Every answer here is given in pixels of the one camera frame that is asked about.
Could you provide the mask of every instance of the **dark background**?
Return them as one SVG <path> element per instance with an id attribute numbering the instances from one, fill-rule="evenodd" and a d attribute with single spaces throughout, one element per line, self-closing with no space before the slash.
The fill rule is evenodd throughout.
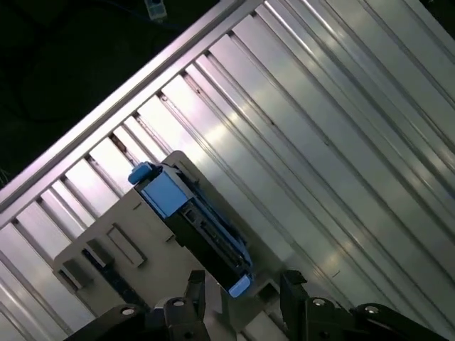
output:
<path id="1" fill-rule="evenodd" d="M 453 0 L 422 0 L 455 36 Z M 0 0 L 0 188 L 217 0 Z"/>

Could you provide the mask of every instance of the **bolt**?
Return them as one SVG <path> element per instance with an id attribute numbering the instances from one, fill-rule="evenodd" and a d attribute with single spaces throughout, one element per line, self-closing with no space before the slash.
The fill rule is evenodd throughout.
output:
<path id="1" fill-rule="evenodd" d="M 377 314 L 377 313 L 379 313 L 379 309 L 377 309 L 376 307 L 372 307 L 372 306 L 366 307 L 365 310 L 366 310 L 367 312 L 369 312 L 370 314 Z"/>
<path id="2" fill-rule="evenodd" d="M 134 309 L 133 308 L 125 308 L 124 310 L 122 310 L 122 314 L 126 315 L 126 316 L 134 314 Z"/>
<path id="3" fill-rule="evenodd" d="M 322 298 L 317 298 L 316 300 L 313 301 L 313 303 L 316 304 L 318 307 L 326 304 L 325 300 L 323 300 Z"/>

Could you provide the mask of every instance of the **blue clip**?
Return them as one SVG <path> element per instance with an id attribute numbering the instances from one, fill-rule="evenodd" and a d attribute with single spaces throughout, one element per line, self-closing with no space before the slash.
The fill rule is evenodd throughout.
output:
<path id="1" fill-rule="evenodd" d="M 133 171 L 128 176 L 128 181 L 132 185 L 136 185 L 147 178 L 147 176 L 155 169 L 155 165 L 150 162 L 141 162 L 139 165 L 133 168 Z"/>
<path id="2" fill-rule="evenodd" d="M 250 285 L 251 278 L 248 275 L 243 275 L 243 277 L 229 289 L 229 294 L 233 298 L 239 297 L 250 287 Z"/>

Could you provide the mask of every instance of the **metallic surface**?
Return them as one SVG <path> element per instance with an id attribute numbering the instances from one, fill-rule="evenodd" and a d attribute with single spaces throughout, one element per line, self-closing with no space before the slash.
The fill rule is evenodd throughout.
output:
<path id="1" fill-rule="evenodd" d="M 222 1 L 0 192 L 1 325 L 88 322 L 48 262 L 179 149 L 340 304 L 454 339 L 454 61 L 418 0 Z"/>
<path id="2" fill-rule="evenodd" d="M 3 312 L 0 313 L 1 338 L 5 341 L 29 341 L 30 338 L 24 337 L 11 319 L 8 319 Z"/>
<path id="3" fill-rule="evenodd" d="M 368 306 L 367 308 L 365 308 L 366 311 L 368 311 L 370 314 L 377 314 L 379 313 L 379 309 L 377 309 L 376 307 L 370 307 Z"/>

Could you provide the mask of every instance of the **metal frame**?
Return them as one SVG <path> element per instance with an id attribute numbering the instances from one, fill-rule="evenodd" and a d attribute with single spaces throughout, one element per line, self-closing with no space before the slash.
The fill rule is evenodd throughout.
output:
<path id="1" fill-rule="evenodd" d="M 261 0 L 223 0 L 0 191 L 0 229 Z"/>

